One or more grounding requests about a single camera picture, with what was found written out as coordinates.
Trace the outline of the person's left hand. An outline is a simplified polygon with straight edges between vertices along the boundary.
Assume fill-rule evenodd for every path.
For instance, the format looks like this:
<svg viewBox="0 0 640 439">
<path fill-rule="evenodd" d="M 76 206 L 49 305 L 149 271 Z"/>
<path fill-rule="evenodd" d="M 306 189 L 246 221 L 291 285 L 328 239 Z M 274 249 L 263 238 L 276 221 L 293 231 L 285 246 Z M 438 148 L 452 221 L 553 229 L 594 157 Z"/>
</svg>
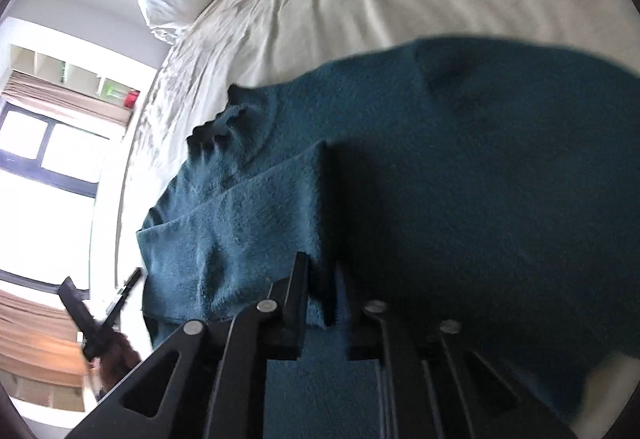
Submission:
<svg viewBox="0 0 640 439">
<path fill-rule="evenodd" d="M 122 333 L 114 332 L 106 351 L 93 362 L 93 366 L 98 369 L 101 384 L 99 397 L 104 397 L 140 362 L 139 352 L 134 350 L 128 338 Z"/>
</svg>

